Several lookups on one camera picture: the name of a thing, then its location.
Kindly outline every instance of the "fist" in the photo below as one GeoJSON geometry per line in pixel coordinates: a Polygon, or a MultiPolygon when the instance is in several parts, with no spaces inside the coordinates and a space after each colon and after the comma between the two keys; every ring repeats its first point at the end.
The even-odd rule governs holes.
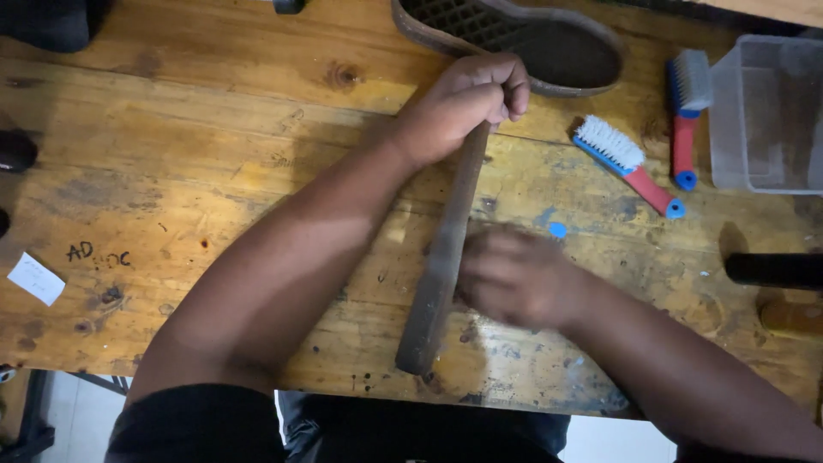
{"type": "Polygon", "coordinates": [[[393,141],[421,168],[448,156],[480,122],[494,128],[526,112],[529,81],[515,54],[455,61],[412,108],[394,122],[393,141]]]}
{"type": "Polygon", "coordinates": [[[592,275],[569,262],[555,241],[490,227],[467,238],[458,291],[492,320],[558,329],[585,303],[587,277],[592,275]]]}

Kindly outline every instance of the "paper note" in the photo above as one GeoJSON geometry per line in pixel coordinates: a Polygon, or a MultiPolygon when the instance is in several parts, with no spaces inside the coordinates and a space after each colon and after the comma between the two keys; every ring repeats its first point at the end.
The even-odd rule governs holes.
{"type": "Polygon", "coordinates": [[[40,265],[40,262],[34,260],[26,252],[23,253],[20,262],[17,262],[12,272],[8,274],[8,279],[45,302],[47,306],[54,304],[63,292],[63,288],[66,287],[63,280],[40,265]]]}

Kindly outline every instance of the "white tile floor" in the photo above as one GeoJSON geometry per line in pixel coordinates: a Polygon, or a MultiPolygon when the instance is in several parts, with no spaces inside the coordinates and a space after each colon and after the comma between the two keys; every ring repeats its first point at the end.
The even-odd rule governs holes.
{"type": "MultiPolygon", "coordinates": [[[[124,397],[68,373],[49,376],[44,405],[55,438],[54,446],[39,456],[39,462],[102,462],[124,397]]],[[[670,463],[676,449],[645,421],[575,416],[560,458],[565,463],[670,463]]]]}

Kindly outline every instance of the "plastic container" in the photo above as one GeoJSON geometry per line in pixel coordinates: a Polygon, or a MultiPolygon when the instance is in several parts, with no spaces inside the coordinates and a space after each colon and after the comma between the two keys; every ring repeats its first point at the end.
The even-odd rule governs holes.
{"type": "Polygon", "coordinates": [[[823,194],[823,41],[743,35],[711,80],[714,186],[823,194]]]}

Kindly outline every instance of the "brush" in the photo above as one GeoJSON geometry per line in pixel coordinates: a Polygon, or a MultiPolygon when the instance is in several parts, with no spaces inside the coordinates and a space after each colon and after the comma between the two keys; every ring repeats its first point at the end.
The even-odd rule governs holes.
{"type": "Polygon", "coordinates": [[[700,112],[714,102],[709,75],[709,57],[703,50],[686,49],[666,62],[674,104],[674,147],[672,175],[685,191],[697,185],[691,163],[691,145],[700,112]]]}
{"type": "Polygon", "coordinates": [[[646,174],[643,168],[643,161],[646,159],[643,150],[603,119],[586,116],[572,141],[623,177],[660,215],[673,219],[686,214],[686,206],[681,200],[654,183],[646,174]]]}

